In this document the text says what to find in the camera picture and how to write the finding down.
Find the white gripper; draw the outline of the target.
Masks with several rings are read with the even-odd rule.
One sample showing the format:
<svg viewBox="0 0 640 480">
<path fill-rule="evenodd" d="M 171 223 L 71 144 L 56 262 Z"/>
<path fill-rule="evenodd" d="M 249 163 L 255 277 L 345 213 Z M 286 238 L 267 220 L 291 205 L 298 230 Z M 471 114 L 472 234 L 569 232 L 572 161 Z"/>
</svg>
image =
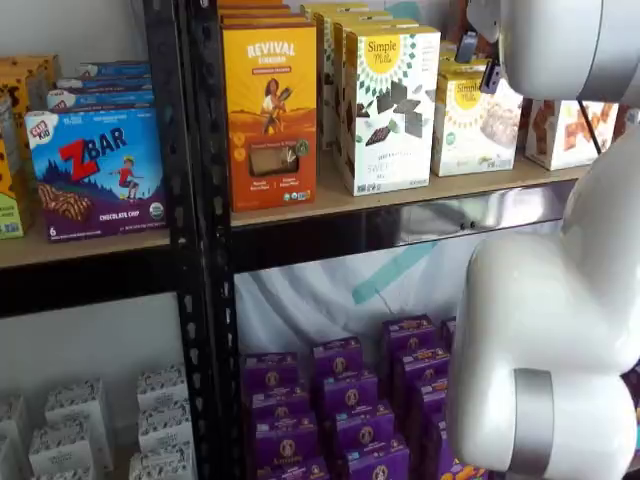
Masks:
<svg viewBox="0 0 640 480">
<path fill-rule="evenodd" d="M 471 26 L 489 43 L 496 43 L 501 32 L 501 0 L 469 0 L 466 16 Z M 476 53 L 478 34 L 474 30 L 466 31 L 460 38 L 456 49 L 455 61 L 469 64 Z M 496 93 L 501 81 L 501 64 L 491 59 L 485 68 L 480 91 L 487 95 Z"/>
</svg>

